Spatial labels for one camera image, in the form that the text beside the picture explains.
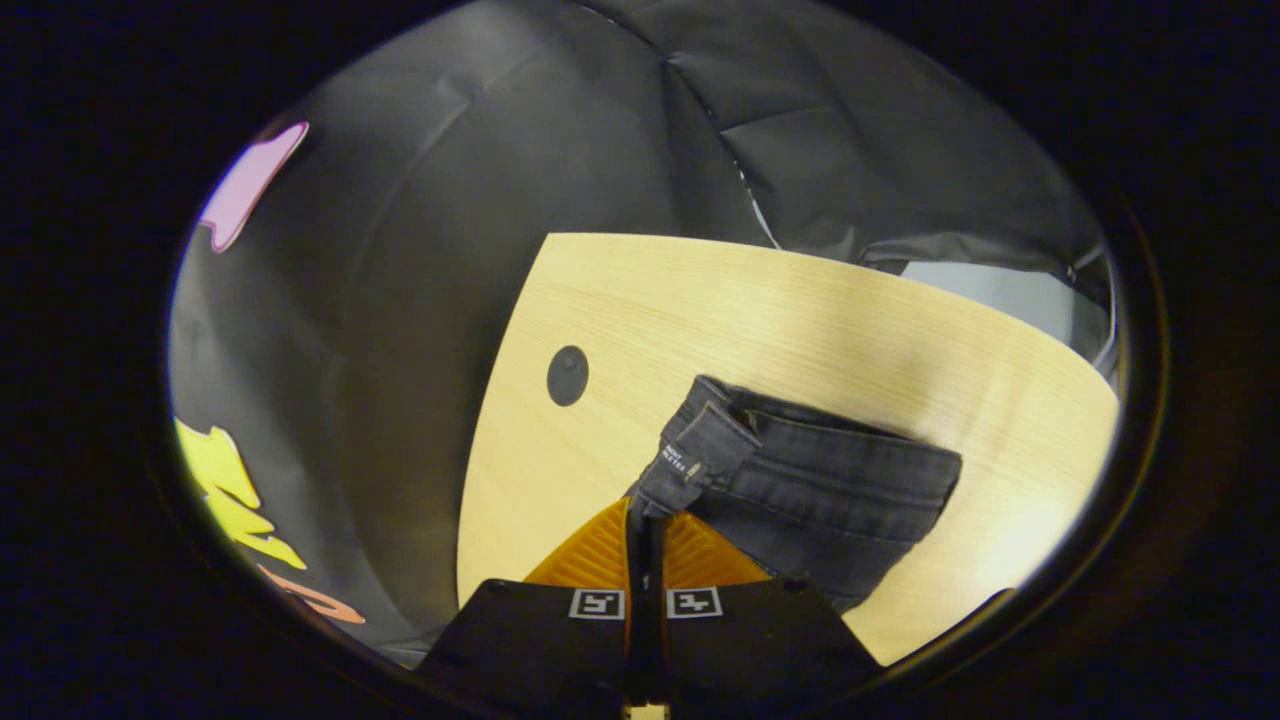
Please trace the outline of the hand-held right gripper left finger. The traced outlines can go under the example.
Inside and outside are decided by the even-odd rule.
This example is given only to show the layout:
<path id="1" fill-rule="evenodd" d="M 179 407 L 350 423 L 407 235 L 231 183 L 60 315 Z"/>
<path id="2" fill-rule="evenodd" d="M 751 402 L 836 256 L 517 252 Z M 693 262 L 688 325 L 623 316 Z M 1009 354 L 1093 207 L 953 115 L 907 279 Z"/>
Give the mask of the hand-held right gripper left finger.
<path id="1" fill-rule="evenodd" d="M 634 656 L 634 537 L 620 498 L 522 580 L 481 582 L 419 675 L 494 720 L 632 720 L 649 702 Z"/>

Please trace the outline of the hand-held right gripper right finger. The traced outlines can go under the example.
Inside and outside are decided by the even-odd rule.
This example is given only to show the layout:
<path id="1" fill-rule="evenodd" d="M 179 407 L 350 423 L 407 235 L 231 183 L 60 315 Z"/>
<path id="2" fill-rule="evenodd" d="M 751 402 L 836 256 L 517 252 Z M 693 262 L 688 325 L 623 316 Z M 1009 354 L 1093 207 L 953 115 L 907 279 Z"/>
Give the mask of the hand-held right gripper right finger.
<path id="1" fill-rule="evenodd" d="M 669 716 L 799 716 L 884 675 L 805 578 L 772 577 L 692 514 L 664 520 L 652 700 Z"/>

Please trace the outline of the dark grey jeans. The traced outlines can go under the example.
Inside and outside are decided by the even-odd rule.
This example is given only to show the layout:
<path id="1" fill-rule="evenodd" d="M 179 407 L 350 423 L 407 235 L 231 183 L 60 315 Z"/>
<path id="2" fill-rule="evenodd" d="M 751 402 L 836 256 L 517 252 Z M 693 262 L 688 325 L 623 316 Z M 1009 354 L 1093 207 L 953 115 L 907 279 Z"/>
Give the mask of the dark grey jeans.
<path id="1" fill-rule="evenodd" d="M 627 496 L 847 612 L 934 529 L 961 471 L 952 450 L 698 375 Z"/>

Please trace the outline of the black table grommet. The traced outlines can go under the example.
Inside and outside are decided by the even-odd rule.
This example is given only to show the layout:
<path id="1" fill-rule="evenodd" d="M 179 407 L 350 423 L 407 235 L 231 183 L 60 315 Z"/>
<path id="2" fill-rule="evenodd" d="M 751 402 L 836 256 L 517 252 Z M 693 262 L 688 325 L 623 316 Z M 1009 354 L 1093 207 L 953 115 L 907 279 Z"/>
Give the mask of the black table grommet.
<path id="1" fill-rule="evenodd" d="M 586 354 L 576 345 L 566 345 L 552 357 L 547 369 L 547 392 L 561 407 L 576 404 L 584 395 L 590 377 Z"/>

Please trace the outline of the black backdrop cloth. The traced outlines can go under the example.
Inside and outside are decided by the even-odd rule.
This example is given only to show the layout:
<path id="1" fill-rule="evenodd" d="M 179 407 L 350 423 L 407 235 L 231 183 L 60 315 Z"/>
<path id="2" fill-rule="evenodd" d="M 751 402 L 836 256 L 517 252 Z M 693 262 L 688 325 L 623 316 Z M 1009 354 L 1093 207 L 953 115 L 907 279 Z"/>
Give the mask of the black backdrop cloth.
<path id="1" fill-rule="evenodd" d="M 1094 497 L 1110 260 L 1030 135 L 832 4 L 468 0 L 234 161 L 175 281 L 172 415 L 262 582 L 407 670 L 614 501 L 678 515 L 627 489 L 698 375 L 952 450 L 934 529 L 838 612 L 893 664 Z"/>

